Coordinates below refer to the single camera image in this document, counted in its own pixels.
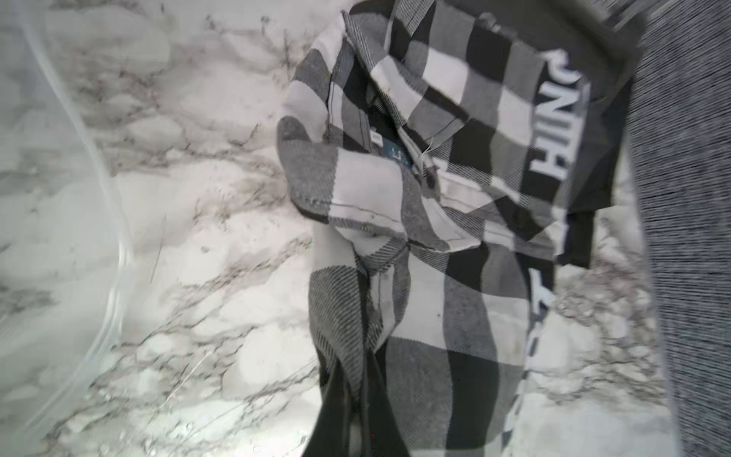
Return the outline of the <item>black white plaid shirt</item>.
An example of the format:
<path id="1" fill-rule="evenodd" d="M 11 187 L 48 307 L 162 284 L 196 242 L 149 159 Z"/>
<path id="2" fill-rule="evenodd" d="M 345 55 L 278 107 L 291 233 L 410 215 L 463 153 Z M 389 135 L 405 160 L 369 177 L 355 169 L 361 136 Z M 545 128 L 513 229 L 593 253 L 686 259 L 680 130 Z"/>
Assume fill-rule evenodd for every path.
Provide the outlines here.
<path id="1" fill-rule="evenodd" d="M 410 456 L 500 456 L 559 266 L 612 203 L 640 41 L 634 1 L 362 1 L 313 42 L 277 152 L 314 228 L 323 399 L 372 352 Z"/>

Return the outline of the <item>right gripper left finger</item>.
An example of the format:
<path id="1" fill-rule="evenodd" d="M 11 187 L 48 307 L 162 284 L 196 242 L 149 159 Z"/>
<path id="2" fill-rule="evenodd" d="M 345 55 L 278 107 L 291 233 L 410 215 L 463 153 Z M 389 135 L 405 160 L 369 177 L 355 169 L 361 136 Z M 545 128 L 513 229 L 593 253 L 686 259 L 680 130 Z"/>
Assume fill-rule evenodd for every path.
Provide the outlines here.
<path id="1" fill-rule="evenodd" d="M 351 393 L 344 369 L 334 364 L 310 441 L 303 457 L 348 457 L 350 455 Z"/>

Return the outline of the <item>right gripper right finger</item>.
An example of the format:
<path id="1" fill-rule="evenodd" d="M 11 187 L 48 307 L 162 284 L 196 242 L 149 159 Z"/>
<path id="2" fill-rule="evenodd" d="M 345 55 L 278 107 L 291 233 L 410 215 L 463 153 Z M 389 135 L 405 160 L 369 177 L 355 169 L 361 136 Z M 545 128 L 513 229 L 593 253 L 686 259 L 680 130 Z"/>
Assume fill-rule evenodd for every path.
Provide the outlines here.
<path id="1" fill-rule="evenodd" d="M 388 392 L 375 355 L 365 355 L 361 388 L 361 455 L 409 457 L 409 450 L 394 418 Z"/>

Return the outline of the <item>clear plastic vacuum bag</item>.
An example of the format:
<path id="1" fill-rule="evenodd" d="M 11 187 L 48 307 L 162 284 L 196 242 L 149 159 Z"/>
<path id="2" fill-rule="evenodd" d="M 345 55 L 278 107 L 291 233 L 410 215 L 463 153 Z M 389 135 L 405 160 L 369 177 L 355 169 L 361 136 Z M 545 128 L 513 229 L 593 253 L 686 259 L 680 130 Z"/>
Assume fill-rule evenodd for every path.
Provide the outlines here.
<path id="1" fill-rule="evenodd" d="M 85 395 L 121 331 L 131 242 L 35 1 L 1 5 L 1 452 Z"/>

